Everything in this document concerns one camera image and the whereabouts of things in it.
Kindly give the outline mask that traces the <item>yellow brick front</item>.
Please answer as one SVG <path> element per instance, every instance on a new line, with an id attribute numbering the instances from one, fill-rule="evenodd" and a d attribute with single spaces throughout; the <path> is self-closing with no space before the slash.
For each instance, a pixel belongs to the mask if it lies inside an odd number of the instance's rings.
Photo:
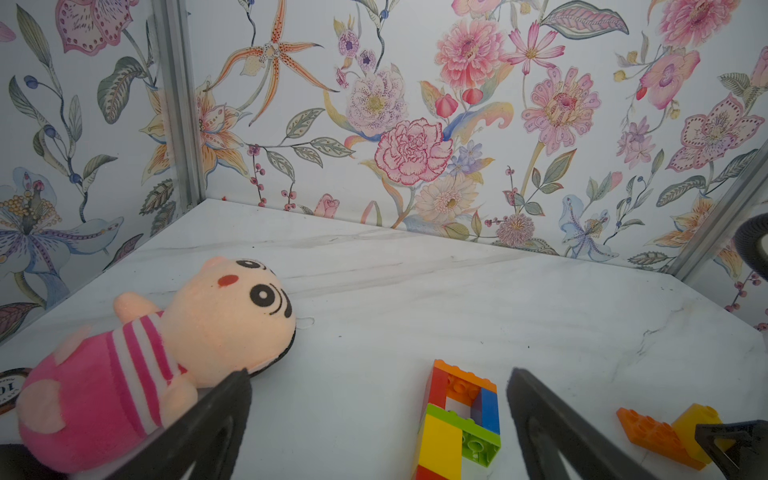
<path id="1" fill-rule="evenodd" d="M 419 431 L 415 469 L 422 465 L 447 480 L 462 478 L 462 432 L 427 414 Z"/>

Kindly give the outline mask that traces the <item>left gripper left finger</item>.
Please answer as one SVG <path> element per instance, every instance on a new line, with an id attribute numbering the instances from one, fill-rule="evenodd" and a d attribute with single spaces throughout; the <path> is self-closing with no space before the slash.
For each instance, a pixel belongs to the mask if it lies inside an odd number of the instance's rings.
<path id="1" fill-rule="evenodd" d="M 229 374 L 112 479 L 229 479 L 252 400 L 245 370 Z"/>

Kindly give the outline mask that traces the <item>red long brick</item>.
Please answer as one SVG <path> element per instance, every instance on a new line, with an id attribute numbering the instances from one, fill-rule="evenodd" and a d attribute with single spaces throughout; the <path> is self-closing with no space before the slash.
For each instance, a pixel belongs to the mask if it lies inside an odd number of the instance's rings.
<path id="1" fill-rule="evenodd" d="M 445 409 L 448 386 L 448 373 L 438 367 L 433 367 L 426 383 L 424 407 L 434 405 L 440 409 Z"/>

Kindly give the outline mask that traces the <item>orange tall long brick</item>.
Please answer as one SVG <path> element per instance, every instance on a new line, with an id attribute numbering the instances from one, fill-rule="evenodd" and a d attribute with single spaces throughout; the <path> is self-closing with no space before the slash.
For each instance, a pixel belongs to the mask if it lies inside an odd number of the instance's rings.
<path id="1" fill-rule="evenodd" d="M 463 405 L 471 406 L 481 388 L 492 390 L 497 393 L 497 386 L 490 380 L 478 377 L 474 373 L 466 372 L 456 366 L 449 365 L 443 360 L 436 359 L 433 363 L 433 367 L 438 367 L 448 373 L 449 386 L 447 389 L 447 400 L 452 399 Z"/>

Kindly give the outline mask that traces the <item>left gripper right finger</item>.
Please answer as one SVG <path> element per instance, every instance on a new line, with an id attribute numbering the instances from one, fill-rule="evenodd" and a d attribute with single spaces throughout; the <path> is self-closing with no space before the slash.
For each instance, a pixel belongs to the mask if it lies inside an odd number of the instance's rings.
<path id="1" fill-rule="evenodd" d="M 506 388 L 530 479 L 567 479 L 565 465 L 582 479 L 652 479 L 530 371 L 515 368 Z"/>

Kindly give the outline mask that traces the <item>red square brick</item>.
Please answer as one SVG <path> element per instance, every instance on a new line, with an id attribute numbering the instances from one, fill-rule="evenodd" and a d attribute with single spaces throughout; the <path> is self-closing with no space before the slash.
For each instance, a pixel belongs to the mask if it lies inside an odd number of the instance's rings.
<path id="1" fill-rule="evenodd" d="M 428 468 L 418 465 L 413 473 L 412 480 L 447 480 L 445 477 L 429 470 Z"/>

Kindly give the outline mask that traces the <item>blue small brick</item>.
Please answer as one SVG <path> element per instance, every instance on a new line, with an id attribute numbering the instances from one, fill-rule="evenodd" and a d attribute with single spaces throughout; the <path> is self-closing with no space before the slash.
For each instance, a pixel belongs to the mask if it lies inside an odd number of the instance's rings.
<path id="1" fill-rule="evenodd" d="M 471 419 L 484 430 L 501 435 L 498 395 L 481 388 L 471 405 Z"/>

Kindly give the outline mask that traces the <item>lime green long brick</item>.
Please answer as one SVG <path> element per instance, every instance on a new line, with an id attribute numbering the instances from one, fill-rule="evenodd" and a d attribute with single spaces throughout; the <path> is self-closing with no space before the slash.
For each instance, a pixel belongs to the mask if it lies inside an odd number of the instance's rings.
<path id="1" fill-rule="evenodd" d="M 457 427 L 462 432 L 462 455 L 483 467 L 488 468 L 501 450 L 501 436 L 481 427 L 472 419 L 463 418 L 431 403 L 427 404 L 425 413 Z"/>

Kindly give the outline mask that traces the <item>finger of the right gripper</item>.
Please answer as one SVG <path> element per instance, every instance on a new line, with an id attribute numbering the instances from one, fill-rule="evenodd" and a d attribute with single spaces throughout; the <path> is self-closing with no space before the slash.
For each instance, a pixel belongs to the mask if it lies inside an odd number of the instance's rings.
<path id="1" fill-rule="evenodd" d="M 728 480 L 767 480 L 767 422 L 700 424 L 695 440 Z"/>

